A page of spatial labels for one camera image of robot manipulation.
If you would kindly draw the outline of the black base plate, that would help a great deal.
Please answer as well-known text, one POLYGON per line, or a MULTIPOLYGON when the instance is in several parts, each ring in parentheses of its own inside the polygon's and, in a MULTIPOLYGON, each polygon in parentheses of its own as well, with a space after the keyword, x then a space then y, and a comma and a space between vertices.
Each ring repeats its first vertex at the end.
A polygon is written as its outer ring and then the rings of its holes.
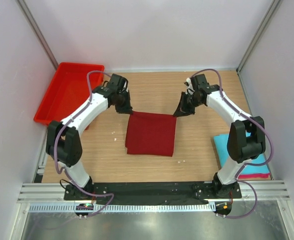
POLYGON ((222 193, 215 193, 211 182, 97 182, 91 187, 96 195, 114 194, 112 205, 183 206, 204 205, 208 199, 240 199, 239 184, 222 193))

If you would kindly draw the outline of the dark red t-shirt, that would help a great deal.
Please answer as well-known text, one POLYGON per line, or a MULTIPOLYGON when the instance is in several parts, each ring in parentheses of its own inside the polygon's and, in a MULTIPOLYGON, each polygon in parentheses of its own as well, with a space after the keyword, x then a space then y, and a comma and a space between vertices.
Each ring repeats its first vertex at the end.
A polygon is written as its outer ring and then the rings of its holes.
POLYGON ((135 111, 127 125, 127 153, 172 157, 176 122, 177 118, 169 114, 135 111))

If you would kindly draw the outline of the red plastic bin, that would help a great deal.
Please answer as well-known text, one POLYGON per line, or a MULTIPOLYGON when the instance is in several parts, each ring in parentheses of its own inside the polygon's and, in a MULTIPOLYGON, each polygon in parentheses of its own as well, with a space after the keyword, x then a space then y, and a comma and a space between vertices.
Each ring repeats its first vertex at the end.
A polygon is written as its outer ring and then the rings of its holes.
POLYGON ((47 126, 52 120, 60 121, 72 114, 89 98, 87 73, 99 71, 89 77, 94 89, 102 84, 104 70, 100 64, 60 63, 33 120, 47 126))

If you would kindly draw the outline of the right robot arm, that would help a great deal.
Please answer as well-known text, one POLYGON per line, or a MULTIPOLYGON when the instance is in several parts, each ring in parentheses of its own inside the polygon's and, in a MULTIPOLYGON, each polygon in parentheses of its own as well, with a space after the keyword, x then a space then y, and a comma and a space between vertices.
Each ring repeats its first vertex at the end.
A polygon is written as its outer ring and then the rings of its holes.
POLYGON ((227 160, 212 180, 212 194, 216 198, 225 198, 235 188, 239 171, 265 152, 264 120, 242 111, 219 85, 210 85, 204 74, 186 79, 185 85, 187 89, 181 93, 173 114, 175 117, 193 115, 196 107, 205 105, 230 127, 227 160))

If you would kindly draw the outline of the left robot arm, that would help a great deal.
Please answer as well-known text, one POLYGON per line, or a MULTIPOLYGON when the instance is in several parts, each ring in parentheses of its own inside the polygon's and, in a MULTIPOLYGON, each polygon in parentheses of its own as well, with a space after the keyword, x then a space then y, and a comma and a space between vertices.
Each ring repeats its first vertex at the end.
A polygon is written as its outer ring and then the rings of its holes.
POLYGON ((111 74, 109 80, 96 88, 91 87, 90 71, 86 75, 89 97, 73 113, 61 121, 53 120, 47 127, 46 153, 52 157, 58 174, 65 173, 75 193, 87 200, 97 196, 92 178, 81 161, 81 135, 91 122, 111 106, 119 114, 132 114, 128 80, 111 74))

